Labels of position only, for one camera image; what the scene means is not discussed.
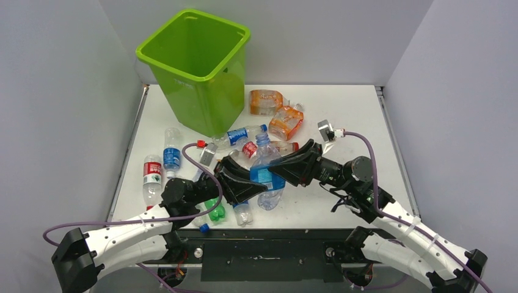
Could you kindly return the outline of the red label clear bottle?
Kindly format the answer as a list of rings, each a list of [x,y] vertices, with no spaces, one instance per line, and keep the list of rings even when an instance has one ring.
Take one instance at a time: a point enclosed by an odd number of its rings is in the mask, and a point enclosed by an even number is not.
[[[256,153],[257,153],[257,150],[258,150],[258,147],[256,146],[256,144],[252,141],[248,141],[246,142],[241,151],[243,152],[243,154],[248,158],[248,159],[252,159]]]

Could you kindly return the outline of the crushed orange label bottle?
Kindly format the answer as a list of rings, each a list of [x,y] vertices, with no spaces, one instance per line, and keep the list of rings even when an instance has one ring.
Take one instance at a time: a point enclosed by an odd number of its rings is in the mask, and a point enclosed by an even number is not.
[[[300,103],[282,106],[269,122],[268,131],[283,141],[291,140],[304,121],[303,110]]]

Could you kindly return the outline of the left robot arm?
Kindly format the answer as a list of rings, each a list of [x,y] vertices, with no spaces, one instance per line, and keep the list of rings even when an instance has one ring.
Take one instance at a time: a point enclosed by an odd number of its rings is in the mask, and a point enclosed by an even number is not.
[[[228,156],[214,171],[197,181],[169,180],[159,204],[128,220],[68,231],[51,257],[62,292],[85,292],[106,275],[138,262],[178,261],[182,246],[176,231],[199,216],[198,204],[223,198],[238,204],[267,189]]]

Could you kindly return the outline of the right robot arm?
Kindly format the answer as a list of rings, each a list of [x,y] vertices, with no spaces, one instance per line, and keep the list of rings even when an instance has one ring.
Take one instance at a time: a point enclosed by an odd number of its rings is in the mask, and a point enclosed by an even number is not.
[[[293,186],[319,182],[337,197],[336,207],[344,206],[390,234],[390,239],[384,239],[371,229],[357,227],[346,240],[349,259],[383,263],[433,292],[473,292],[484,286],[487,256],[448,241],[403,208],[379,186],[373,147],[370,142],[366,147],[368,156],[340,164],[326,159],[326,148],[309,140],[299,151],[276,159],[270,171]]]

